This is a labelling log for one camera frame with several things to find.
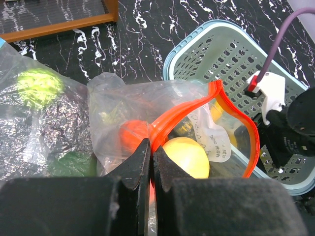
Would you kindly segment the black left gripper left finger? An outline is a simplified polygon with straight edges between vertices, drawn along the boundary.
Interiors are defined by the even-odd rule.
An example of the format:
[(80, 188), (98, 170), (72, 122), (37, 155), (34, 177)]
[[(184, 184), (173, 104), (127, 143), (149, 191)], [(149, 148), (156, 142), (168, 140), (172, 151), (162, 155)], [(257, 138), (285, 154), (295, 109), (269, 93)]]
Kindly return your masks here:
[(150, 142), (103, 177), (16, 178), (0, 189), (3, 236), (144, 236)]

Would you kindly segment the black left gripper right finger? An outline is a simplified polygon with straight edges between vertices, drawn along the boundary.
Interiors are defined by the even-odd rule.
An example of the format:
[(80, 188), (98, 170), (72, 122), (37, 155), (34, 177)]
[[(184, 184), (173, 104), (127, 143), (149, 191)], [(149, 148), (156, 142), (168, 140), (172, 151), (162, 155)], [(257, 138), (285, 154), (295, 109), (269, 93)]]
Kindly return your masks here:
[(159, 236), (306, 236), (286, 189), (261, 178), (195, 179), (159, 147), (153, 155)]

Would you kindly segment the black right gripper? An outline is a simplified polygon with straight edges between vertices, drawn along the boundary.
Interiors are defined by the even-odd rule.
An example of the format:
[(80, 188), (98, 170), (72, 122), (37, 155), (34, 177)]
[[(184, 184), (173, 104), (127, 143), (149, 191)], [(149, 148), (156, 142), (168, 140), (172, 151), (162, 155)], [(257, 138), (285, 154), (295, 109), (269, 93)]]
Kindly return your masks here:
[(260, 136), (260, 146), (266, 146), (276, 168), (285, 166), (292, 155), (315, 156), (315, 88), (298, 95), (282, 111), (267, 113), (270, 124), (262, 114), (254, 117)]

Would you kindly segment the orange pumpkin toy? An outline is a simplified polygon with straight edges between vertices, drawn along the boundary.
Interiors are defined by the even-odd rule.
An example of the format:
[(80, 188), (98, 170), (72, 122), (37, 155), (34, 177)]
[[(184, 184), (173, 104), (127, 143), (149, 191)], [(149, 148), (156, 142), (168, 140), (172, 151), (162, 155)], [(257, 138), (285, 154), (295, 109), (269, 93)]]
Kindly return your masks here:
[(128, 120), (121, 125), (119, 137), (122, 148), (128, 154), (132, 154), (138, 148), (143, 139), (148, 138), (150, 128), (146, 121)]

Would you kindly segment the red zipper clear bag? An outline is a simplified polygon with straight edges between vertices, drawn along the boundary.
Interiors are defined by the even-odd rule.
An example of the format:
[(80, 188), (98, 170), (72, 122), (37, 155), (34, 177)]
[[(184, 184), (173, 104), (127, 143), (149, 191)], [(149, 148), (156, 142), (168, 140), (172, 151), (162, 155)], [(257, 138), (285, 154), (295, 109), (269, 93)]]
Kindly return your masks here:
[[(132, 154), (122, 148), (119, 130), (128, 120), (150, 128), (151, 152), (177, 137), (197, 141), (210, 163), (209, 177), (245, 177), (259, 158), (259, 134), (254, 122), (228, 98), (222, 80), (199, 85), (186, 80), (126, 84), (104, 72), (87, 84), (90, 133), (97, 173), (104, 176)], [(224, 109), (213, 121), (215, 102)]]

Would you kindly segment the blue zipper clear bag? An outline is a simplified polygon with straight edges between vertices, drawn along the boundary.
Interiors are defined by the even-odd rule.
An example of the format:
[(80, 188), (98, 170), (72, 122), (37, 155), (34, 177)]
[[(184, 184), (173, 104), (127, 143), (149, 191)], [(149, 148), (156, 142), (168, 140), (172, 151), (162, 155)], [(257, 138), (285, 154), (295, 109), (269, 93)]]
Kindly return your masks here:
[[(45, 69), (60, 76), (63, 92), (46, 108), (27, 106), (17, 91), (18, 75)], [(87, 87), (0, 42), (0, 180), (52, 177), (48, 165), (68, 152), (92, 155)]]

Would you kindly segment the green bumpy fruit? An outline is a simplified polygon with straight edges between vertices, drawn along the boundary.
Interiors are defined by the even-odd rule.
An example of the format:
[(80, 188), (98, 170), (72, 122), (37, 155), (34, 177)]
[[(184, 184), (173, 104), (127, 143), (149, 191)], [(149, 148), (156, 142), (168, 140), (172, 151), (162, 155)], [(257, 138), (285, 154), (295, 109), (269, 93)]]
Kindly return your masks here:
[(24, 103), (36, 110), (51, 104), (64, 90), (60, 76), (45, 69), (28, 69), (17, 77), (17, 91)]

